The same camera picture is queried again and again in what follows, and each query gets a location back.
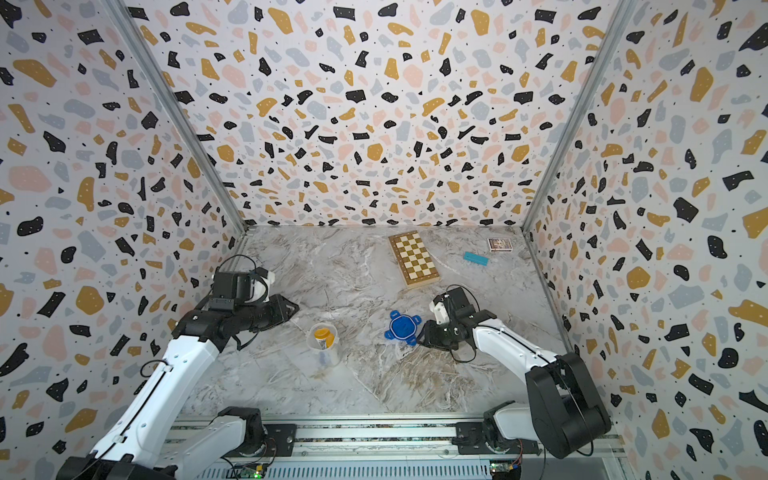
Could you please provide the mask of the blue container lid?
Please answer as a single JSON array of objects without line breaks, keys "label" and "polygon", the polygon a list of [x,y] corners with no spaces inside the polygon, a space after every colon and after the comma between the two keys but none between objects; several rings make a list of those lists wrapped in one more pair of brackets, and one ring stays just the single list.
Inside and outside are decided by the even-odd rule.
[{"label": "blue container lid", "polygon": [[389,314],[390,323],[384,336],[387,340],[397,340],[405,342],[407,345],[415,346],[418,343],[419,326],[422,319],[418,315],[410,316],[397,310]]}]

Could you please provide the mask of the clear plastic container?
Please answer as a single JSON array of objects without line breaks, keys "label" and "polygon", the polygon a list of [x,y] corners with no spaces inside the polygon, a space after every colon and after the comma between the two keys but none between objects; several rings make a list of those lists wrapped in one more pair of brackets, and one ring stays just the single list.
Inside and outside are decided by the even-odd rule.
[{"label": "clear plastic container", "polygon": [[341,361],[338,332],[334,325],[318,323],[307,334],[307,346],[321,368],[331,368]]}]

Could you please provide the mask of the white tube gold cap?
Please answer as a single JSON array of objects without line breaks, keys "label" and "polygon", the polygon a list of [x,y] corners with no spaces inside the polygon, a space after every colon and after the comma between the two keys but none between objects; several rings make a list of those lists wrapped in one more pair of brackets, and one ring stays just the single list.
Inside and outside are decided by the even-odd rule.
[{"label": "white tube gold cap", "polygon": [[335,334],[330,327],[320,327],[313,331],[313,338],[321,350],[328,350],[334,344]]}]

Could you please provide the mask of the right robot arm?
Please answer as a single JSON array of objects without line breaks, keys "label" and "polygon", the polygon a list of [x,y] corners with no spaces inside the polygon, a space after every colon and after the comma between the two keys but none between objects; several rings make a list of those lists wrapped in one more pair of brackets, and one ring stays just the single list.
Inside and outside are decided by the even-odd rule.
[{"label": "right robot arm", "polygon": [[485,353],[525,383],[527,403],[510,401],[483,414],[477,438],[505,453],[523,440],[563,459],[608,433],[612,422],[584,363],[575,353],[542,349],[482,310],[439,324],[429,320],[417,336],[427,348],[454,352],[461,343]]}]

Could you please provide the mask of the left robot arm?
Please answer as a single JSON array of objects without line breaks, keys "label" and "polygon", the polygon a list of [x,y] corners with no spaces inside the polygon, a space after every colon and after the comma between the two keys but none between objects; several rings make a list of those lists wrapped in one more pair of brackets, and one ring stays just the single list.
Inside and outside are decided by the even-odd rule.
[{"label": "left robot arm", "polygon": [[86,456],[69,457],[59,479],[193,479],[235,452],[275,456],[257,408],[227,407],[174,453],[161,453],[183,405],[203,374],[242,332],[259,334],[289,321],[298,304],[275,294],[266,302],[231,311],[192,310],[138,396]]}]

